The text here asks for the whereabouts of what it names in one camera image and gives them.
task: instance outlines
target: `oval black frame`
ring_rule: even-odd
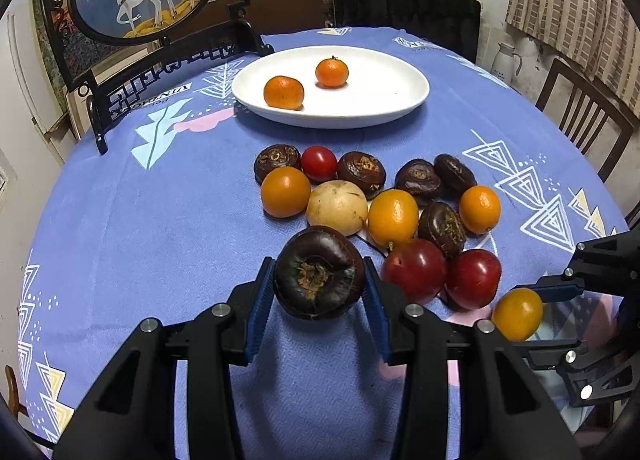
[[[208,2],[209,0],[199,0],[196,7],[194,7],[188,15],[171,24],[167,28],[155,33],[145,34],[144,36],[136,36],[134,38],[116,38],[114,36],[108,36],[107,34],[99,33],[98,31],[89,27],[89,25],[82,19],[82,15],[78,11],[76,0],[67,0],[69,15],[71,16],[73,23],[76,25],[76,27],[78,27],[78,30],[82,34],[84,34],[84,36],[87,36],[88,38],[95,40],[96,42],[115,47],[140,46],[148,44],[149,42],[162,40],[165,36],[167,36],[168,33],[170,33],[174,29],[174,27],[179,26],[183,21],[188,20],[188,18],[197,15]]]

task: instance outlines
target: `white thermos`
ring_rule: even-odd
[[[513,57],[517,56],[520,60],[518,69],[515,72],[517,76],[522,68],[522,57],[515,53],[515,48],[509,44],[500,44],[500,50],[495,55],[494,64],[491,66],[491,73],[501,81],[504,81],[507,85],[511,85],[511,79],[513,79]]]

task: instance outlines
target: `blue tablecloth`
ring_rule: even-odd
[[[252,166],[258,152],[276,142],[301,151],[326,145],[338,156],[372,153],[386,167],[387,187],[409,159],[459,156],[502,202],[495,230],[468,243],[499,256],[498,297],[513,285],[562,271],[579,241],[626,230],[594,169],[551,121],[454,53],[390,28],[308,31],[266,41],[276,50],[341,44],[393,54],[427,76],[431,93],[388,125],[288,127],[235,102],[233,76],[256,58],[244,55],[216,68],[186,65],[162,78],[156,93],[171,92],[108,132],[106,155],[98,154],[90,133],[84,137],[51,193],[25,269],[18,348],[37,433],[58,438],[140,320],[186,321],[224,301],[233,286],[255,277],[264,256],[277,256],[305,227],[303,216],[273,221],[263,214]],[[363,242],[355,244],[372,254]],[[490,310],[453,314],[438,299],[428,307],[464,323]],[[594,343],[608,337],[615,311],[616,300],[597,294],[546,307],[537,337],[577,334]],[[183,365],[178,373],[176,453],[184,459]],[[254,363],[232,368],[247,459],[388,458],[403,376],[401,367],[381,364],[361,303],[336,321],[310,323],[289,317],[275,301]],[[567,407],[555,373],[542,380],[575,430],[584,410]],[[457,382],[451,368],[450,458],[457,457],[459,443]]]

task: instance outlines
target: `orange fruit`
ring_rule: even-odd
[[[297,110],[305,99],[305,89],[297,79],[275,76],[267,81],[262,91],[264,102],[272,108]]]
[[[287,218],[304,211],[310,195],[309,179],[292,166],[270,171],[260,186],[262,206],[275,218]]]
[[[367,230],[375,243],[392,249],[414,237],[418,218],[413,196],[401,189],[388,189],[371,202]]]
[[[542,300],[526,287],[513,289],[499,299],[491,321],[509,341],[526,341],[542,322]]]
[[[470,187],[460,197],[458,214],[472,233],[482,235],[493,229],[500,220],[500,199],[485,185]]]
[[[330,88],[344,85],[349,77],[349,68],[342,60],[332,56],[316,66],[316,79],[319,84]]]

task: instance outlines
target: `white plate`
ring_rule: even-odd
[[[349,67],[347,83],[320,88],[316,66],[335,56]],[[289,76],[302,83],[300,110],[267,106],[265,83]],[[236,99],[271,121],[304,128],[345,129],[388,123],[414,110],[429,95],[429,82],[415,66],[389,54],[359,47],[314,46],[283,50],[243,68],[232,85]]]

